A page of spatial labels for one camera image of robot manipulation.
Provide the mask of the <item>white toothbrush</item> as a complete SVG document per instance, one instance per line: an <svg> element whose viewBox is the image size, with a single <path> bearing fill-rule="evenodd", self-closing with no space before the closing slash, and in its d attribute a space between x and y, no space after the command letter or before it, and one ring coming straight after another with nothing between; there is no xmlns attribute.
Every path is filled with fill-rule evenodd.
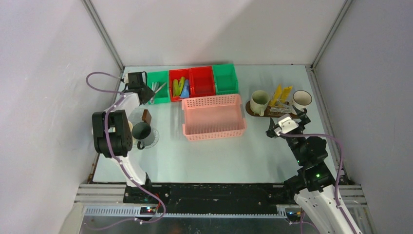
<svg viewBox="0 0 413 234"><path fill-rule="evenodd" d="M162 90L165 85L166 85L165 82L164 82L164 83L154 82L154 83L152 84L152 89L153 89L153 91L154 91L154 95L153 95L153 97L150 99L150 104L154 104L154 99L155 99L156 94L157 94L160 90Z"/></svg>

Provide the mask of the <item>brown wooden toothbrush holder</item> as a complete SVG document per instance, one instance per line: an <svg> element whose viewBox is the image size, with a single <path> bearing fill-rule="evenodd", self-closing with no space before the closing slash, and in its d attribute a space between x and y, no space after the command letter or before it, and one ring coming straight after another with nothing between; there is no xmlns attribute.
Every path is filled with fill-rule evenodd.
<svg viewBox="0 0 413 234"><path fill-rule="evenodd" d="M149 125L151 124L152 116L151 116L148 109L144 109L141 119L142 119L143 122L145 122Z"/></svg>

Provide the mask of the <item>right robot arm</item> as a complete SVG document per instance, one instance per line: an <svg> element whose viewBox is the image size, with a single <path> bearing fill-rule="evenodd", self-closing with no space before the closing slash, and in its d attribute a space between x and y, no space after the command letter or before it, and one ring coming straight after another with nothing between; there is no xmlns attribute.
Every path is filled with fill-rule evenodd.
<svg viewBox="0 0 413 234"><path fill-rule="evenodd" d="M339 192L340 173L333 175L325 163L328 157L327 140L338 139L327 134L304 134L310 122L306 111L297 111L299 120L289 114L270 119L266 135L284 139L295 157L297 175L284 183L283 197L290 204L297 203L321 234L360 234L362 230L351 216Z"/></svg>

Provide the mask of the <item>light green mug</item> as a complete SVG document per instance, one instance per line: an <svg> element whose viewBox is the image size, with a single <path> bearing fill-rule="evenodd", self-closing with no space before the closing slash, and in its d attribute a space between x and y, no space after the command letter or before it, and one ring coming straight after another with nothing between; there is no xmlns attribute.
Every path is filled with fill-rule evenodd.
<svg viewBox="0 0 413 234"><path fill-rule="evenodd" d="M264 113L269 104L270 97L269 94L264 90L257 90L253 92L250 99L250 109L253 113L259 116L264 116Z"/></svg>

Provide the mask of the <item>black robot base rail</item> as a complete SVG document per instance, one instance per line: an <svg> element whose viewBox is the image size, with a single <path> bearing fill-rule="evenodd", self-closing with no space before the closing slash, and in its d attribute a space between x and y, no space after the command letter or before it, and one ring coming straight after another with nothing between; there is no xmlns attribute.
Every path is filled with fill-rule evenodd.
<svg viewBox="0 0 413 234"><path fill-rule="evenodd" d="M148 193L127 186L123 203L164 204L174 215L276 215L278 207L295 204L279 183L152 183L144 189Z"/></svg>

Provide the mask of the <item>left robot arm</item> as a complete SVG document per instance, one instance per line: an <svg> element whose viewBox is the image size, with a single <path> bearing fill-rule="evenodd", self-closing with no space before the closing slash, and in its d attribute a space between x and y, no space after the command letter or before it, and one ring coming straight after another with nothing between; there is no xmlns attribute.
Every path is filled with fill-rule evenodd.
<svg viewBox="0 0 413 234"><path fill-rule="evenodd" d="M137 187L135 197L148 203L154 197L154 190L145 185L149 179L147 173L140 166L131 165L133 136L128 117L138 106L146 104L154 92L145 84L141 87L134 84L131 90L129 86L127 83L124 91L113 91L119 99L112 106L92 114L94 148L117 165L129 187Z"/></svg>

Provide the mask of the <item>white mug dark rim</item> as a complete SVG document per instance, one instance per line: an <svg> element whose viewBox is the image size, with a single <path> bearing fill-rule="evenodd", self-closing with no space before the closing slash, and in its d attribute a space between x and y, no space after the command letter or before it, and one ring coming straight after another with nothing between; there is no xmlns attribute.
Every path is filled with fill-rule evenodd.
<svg viewBox="0 0 413 234"><path fill-rule="evenodd" d="M305 90L297 90L293 94L293 107L299 111L304 111L313 101L311 94Z"/></svg>

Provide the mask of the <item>black mug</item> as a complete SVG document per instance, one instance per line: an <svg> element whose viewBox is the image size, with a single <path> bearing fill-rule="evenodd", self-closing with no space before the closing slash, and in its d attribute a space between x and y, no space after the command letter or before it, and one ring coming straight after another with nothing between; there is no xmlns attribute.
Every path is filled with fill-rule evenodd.
<svg viewBox="0 0 413 234"><path fill-rule="evenodd" d="M143 150L155 142L154 132L151 126L145 122L134 125L131 134L137 140L137 148L139 150Z"/></svg>

